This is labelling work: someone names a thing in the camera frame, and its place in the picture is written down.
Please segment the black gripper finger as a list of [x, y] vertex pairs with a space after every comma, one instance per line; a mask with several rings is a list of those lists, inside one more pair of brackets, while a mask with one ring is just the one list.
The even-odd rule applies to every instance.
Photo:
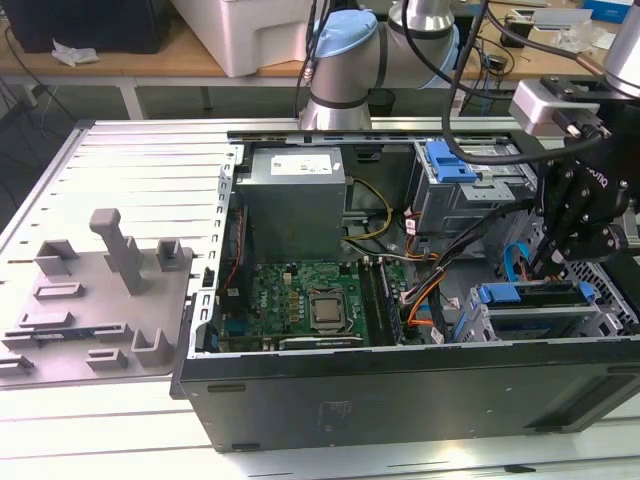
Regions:
[[557, 276], [567, 263], [600, 261], [629, 247], [620, 224], [582, 225], [571, 233], [544, 233], [541, 243], [541, 277]]
[[537, 171], [536, 214], [542, 239], [530, 263], [532, 274], [559, 274], [576, 252], [576, 160], [541, 163]]

